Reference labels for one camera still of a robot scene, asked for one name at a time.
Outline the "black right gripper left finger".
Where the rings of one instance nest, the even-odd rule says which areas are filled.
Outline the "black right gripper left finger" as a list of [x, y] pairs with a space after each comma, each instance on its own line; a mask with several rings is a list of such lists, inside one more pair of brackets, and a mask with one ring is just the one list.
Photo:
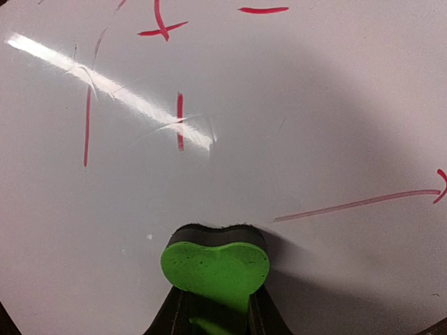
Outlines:
[[191, 294], [173, 286], [144, 335], [189, 335]]

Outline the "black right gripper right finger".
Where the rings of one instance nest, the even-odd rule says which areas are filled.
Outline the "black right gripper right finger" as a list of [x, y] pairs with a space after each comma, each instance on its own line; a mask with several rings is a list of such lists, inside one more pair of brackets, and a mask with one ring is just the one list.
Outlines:
[[275, 306], [267, 288], [262, 285], [249, 297], [247, 334], [293, 335]]

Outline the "green bone-shaped eraser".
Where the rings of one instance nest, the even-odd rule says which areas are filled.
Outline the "green bone-shaped eraser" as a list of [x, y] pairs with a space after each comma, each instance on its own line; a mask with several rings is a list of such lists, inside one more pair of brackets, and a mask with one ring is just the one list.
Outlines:
[[161, 269], [172, 286], [191, 295], [193, 334], [246, 334], [249, 298], [264, 284], [270, 261], [253, 226], [192, 223], [173, 233]]

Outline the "white whiteboard with black frame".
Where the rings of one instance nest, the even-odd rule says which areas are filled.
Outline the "white whiteboard with black frame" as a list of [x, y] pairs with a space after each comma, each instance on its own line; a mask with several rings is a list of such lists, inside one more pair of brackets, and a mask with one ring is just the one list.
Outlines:
[[188, 223], [260, 228], [296, 334], [446, 317], [445, 1], [8, 1], [1, 301], [141, 334]]

